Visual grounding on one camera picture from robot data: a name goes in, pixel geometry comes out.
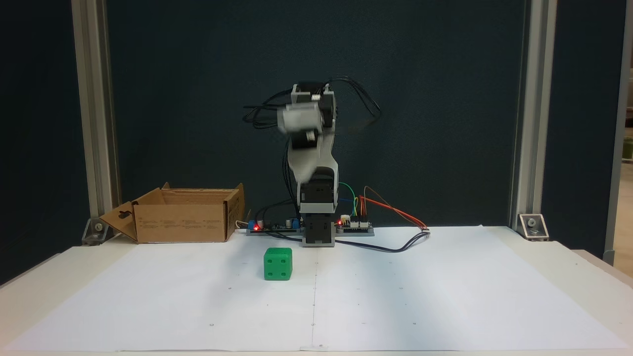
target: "green dice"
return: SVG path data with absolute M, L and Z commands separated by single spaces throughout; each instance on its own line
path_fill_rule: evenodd
M 292 274 L 292 249 L 271 247 L 264 253 L 264 279 L 287 281 Z

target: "white paper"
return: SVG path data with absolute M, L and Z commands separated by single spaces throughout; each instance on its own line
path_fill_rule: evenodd
M 293 248 L 290 281 L 265 281 L 267 238 L 139 245 L 9 350 L 299 350 L 312 334 L 316 254 Z
M 318 262 L 313 337 L 330 351 L 627 347 L 483 227 L 433 229 L 395 254 L 337 245 Z
M 354 238 L 400 247 L 413 228 Z M 268 247 L 290 281 L 263 280 Z M 8 350 L 538 350 L 627 347 L 483 227 L 403 253 L 235 234 L 139 245 Z

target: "orange wire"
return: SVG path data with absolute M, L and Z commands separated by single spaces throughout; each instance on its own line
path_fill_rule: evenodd
M 367 201 L 369 201 L 370 203 L 373 203 L 373 204 L 376 204 L 376 205 L 380 205 L 381 207 L 384 207 L 384 208 L 387 208 L 387 209 L 394 210 L 395 212 L 400 213 L 400 214 L 402 214 L 402 215 L 404 215 L 404 216 L 406 216 L 406 217 L 410 218 L 411 220 L 414 220 L 415 222 L 417 222 L 417 223 L 419 224 L 418 226 L 420 226 L 420 227 L 427 227 L 427 225 L 426 225 L 426 224 L 424 224 L 424 223 L 423 223 L 420 219 L 418 219 L 418 218 L 416 218 L 416 217 L 414 217 L 414 216 L 411 216 L 411 215 L 409 215 L 409 214 L 405 213 L 404 211 L 402 211 L 402 210 L 400 210 L 400 209 L 396 209 L 396 208 L 394 208 L 394 207 L 390 207 L 389 205 L 383 204 L 383 203 L 381 203 L 381 202 L 379 202 L 379 201 L 375 201 L 375 200 L 373 200 L 373 199 L 367 198 L 367 197 L 362 196 L 362 195 L 360 196 L 360 199 L 362 199 L 363 201 L 367 200 Z

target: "metal bracket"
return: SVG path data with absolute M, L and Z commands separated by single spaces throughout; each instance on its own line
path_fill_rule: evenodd
M 542 214 L 519 214 L 519 233 L 528 241 L 549 241 L 548 228 Z
M 85 225 L 84 236 L 81 239 L 82 246 L 97 246 L 111 239 L 115 230 L 106 225 L 99 218 L 88 219 Z
M 606 250 L 605 253 L 602 255 L 602 261 L 613 265 L 613 262 L 615 261 L 615 250 Z

